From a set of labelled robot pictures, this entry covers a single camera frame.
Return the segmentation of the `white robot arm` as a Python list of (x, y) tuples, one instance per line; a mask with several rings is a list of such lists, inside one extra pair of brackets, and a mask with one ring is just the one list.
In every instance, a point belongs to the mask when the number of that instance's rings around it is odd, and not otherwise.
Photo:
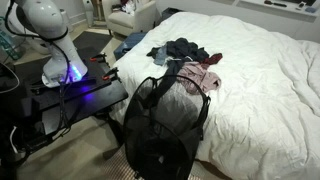
[(5, 27), (10, 33), (20, 36), (8, 24), (14, 5), (22, 9), (35, 30), (35, 34), (25, 34), (25, 37), (43, 40), (51, 54), (51, 58), (43, 66), (43, 84), (53, 88), (81, 81), (88, 68), (80, 58), (56, 4), (52, 0), (9, 0)]

